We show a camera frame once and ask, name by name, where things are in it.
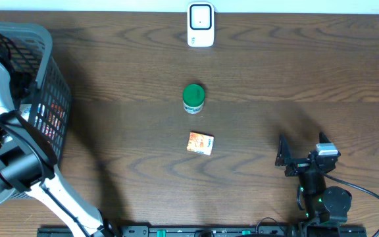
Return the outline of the orange Top candy bar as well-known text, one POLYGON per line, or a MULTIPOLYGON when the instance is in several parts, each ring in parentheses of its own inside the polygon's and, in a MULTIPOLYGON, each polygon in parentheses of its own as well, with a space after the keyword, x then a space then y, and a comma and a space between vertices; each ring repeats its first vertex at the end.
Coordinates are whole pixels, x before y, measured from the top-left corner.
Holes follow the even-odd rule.
POLYGON ((56 103, 52 103, 49 108, 40 105, 38 109, 40 117, 36 118, 39 122, 38 128, 50 140, 58 140, 63 130, 64 114, 64 109, 56 103))

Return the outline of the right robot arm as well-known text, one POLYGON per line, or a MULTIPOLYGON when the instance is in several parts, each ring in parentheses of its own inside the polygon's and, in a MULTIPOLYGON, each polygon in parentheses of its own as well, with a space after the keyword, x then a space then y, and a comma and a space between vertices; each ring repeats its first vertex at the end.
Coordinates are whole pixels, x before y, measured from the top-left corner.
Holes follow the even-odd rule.
POLYGON ((324 133, 306 158, 294 158, 284 135, 279 136, 275 165, 285 166, 286 176, 299 178, 298 208, 307 219, 289 226, 286 236, 341 236, 340 226, 347 222, 352 195, 338 186, 328 187, 325 175, 336 168, 341 153, 324 133))

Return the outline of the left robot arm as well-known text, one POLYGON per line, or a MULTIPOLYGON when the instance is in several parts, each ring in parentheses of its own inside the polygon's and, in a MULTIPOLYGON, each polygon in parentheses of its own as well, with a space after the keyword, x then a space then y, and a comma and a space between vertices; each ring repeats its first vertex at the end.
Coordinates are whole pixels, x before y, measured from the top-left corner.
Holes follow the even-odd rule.
POLYGON ((40 201, 73 236, 118 236, 59 170, 71 94, 52 45, 44 29, 0 28, 0 192, 40 201))

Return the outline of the small orange box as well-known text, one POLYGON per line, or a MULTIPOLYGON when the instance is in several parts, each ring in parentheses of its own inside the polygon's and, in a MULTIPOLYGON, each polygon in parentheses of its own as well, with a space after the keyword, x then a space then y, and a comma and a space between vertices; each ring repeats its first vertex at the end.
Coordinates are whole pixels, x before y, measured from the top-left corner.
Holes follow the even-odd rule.
POLYGON ((202 155, 211 155, 214 140, 215 138, 213 136, 200 134, 197 132, 190 132, 186 149, 188 151, 200 153, 202 155))

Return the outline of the green lidded jar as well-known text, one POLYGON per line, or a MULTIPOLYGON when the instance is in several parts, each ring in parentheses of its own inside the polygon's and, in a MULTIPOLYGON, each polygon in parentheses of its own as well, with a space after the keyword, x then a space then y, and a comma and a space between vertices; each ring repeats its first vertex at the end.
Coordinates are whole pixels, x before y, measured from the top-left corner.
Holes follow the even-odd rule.
POLYGON ((184 110, 189 114, 199 113, 205 104, 205 90, 198 84, 190 84, 183 90, 184 110))

